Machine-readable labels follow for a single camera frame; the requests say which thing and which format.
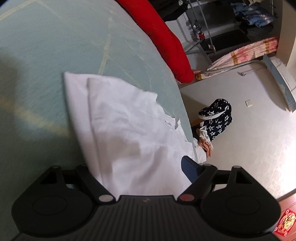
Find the white t-shirt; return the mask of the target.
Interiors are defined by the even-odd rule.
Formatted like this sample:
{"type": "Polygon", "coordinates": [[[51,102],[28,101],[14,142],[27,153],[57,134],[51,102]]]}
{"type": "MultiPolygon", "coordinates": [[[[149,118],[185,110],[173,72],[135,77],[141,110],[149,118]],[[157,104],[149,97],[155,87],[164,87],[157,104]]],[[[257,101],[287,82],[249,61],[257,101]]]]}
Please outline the white t-shirt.
{"type": "Polygon", "coordinates": [[[64,83],[89,171],[113,196],[179,196],[190,186],[181,160],[195,157],[193,145],[156,93],[93,74],[66,72],[64,83]]]}

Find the pile of folded clothes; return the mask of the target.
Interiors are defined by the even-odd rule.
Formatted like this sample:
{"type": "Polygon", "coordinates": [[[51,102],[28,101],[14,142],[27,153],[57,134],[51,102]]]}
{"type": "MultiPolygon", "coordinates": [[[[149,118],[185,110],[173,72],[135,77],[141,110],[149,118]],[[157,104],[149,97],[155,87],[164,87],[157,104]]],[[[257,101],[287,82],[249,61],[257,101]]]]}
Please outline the pile of folded clothes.
{"type": "Polygon", "coordinates": [[[197,163],[201,164],[211,157],[213,145],[208,136],[206,127],[193,126],[192,133],[194,137],[194,146],[197,154],[197,163]]]}

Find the navy star-patterned garment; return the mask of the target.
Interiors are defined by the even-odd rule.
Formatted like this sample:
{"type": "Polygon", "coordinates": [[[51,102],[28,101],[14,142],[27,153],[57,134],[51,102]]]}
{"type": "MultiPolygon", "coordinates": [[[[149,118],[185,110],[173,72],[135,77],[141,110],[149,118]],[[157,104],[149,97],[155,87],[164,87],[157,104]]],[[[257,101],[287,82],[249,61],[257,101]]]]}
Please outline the navy star-patterned garment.
{"type": "Polygon", "coordinates": [[[210,141],[225,131],[232,123],[232,107],[225,99],[216,99],[210,106],[201,109],[198,113],[203,120],[210,141]]]}

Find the red paper decoration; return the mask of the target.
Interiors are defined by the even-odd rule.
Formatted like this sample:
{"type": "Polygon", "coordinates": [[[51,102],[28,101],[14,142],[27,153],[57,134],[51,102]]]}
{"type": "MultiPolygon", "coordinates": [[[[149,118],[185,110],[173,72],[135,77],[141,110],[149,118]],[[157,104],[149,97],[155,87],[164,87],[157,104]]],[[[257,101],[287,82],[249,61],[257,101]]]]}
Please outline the red paper decoration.
{"type": "Polygon", "coordinates": [[[286,237],[295,224],[295,213],[290,209],[286,209],[280,218],[274,232],[286,237]]]}

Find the metal drying rack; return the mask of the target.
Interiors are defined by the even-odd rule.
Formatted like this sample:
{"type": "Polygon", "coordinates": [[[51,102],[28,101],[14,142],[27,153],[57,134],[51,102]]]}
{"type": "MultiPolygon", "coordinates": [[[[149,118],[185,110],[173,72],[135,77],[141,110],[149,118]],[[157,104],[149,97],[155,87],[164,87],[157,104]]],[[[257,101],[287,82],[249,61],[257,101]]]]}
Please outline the metal drying rack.
{"type": "Polygon", "coordinates": [[[213,60],[210,57],[216,54],[216,49],[202,6],[214,1],[187,2],[188,9],[183,14],[183,17],[191,36],[191,42],[185,53],[187,55],[201,53],[206,61],[212,64],[213,60]]]}

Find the pink striped curtain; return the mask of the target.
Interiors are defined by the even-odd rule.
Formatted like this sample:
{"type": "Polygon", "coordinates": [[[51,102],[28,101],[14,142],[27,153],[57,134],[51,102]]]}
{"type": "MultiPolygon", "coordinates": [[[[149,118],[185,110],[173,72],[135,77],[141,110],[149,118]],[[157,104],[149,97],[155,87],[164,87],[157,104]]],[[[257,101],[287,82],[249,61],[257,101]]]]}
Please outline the pink striped curtain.
{"type": "Polygon", "coordinates": [[[277,51],[277,49],[277,37],[263,39],[240,47],[228,54],[225,54],[224,56],[213,62],[207,70],[220,70],[222,68],[235,66],[261,57],[264,54],[268,55],[270,53],[274,53],[277,51]]]}

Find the red quilt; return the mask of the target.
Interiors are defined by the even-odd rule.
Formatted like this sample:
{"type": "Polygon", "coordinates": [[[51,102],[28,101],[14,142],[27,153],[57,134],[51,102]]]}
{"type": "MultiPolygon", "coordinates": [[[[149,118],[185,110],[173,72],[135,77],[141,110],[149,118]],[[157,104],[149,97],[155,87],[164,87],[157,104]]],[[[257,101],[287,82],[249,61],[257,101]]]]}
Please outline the red quilt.
{"type": "Polygon", "coordinates": [[[149,36],[176,80],[190,83],[195,74],[183,46],[149,1],[118,1],[136,24],[149,36]]]}

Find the teal plaid bed blanket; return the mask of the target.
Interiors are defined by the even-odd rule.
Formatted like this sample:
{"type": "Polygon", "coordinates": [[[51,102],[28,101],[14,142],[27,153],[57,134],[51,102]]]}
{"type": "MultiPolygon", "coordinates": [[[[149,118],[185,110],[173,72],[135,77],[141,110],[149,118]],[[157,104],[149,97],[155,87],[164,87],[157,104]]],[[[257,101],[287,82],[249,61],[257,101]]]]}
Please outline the teal plaid bed blanket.
{"type": "Polygon", "coordinates": [[[115,1],[7,1],[1,6],[1,240],[18,229],[14,201],[49,167],[84,162],[67,111],[63,74],[118,77],[155,92],[192,132],[173,74],[115,1]]]}

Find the black hanging jacket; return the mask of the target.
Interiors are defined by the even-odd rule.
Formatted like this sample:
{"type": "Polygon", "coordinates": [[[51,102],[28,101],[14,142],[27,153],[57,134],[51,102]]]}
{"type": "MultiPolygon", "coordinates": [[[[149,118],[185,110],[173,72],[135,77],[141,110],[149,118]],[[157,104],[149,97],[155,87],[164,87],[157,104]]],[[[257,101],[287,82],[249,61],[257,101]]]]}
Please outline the black hanging jacket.
{"type": "Polygon", "coordinates": [[[186,0],[149,0],[164,22],[175,21],[188,9],[186,0]]]}

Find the white wall switch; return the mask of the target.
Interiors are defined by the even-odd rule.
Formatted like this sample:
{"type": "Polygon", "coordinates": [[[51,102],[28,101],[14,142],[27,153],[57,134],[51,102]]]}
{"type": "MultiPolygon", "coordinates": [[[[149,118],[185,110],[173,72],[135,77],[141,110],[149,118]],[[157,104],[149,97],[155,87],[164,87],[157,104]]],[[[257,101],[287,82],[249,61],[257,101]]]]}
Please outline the white wall switch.
{"type": "Polygon", "coordinates": [[[246,101],[245,101],[245,104],[246,104],[246,106],[247,106],[248,108],[251,107],[251,106],[253,106],[251,100],[246,100],[246,101]]]}

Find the wall air conditioner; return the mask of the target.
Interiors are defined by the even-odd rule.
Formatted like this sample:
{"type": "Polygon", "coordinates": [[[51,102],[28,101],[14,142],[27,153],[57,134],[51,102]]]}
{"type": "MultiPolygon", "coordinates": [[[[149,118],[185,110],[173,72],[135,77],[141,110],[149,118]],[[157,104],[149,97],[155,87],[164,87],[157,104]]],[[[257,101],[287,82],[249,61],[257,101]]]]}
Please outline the wall air conditioner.
{"type": "Polygon", "coordinates": [[[295,112],[295,79],[280,59],[276,57],[270,58],[267,54],[264,54],[263,63],[274,77],[276,85],[286,102],[287,109],[292,113],[295,112]]]}

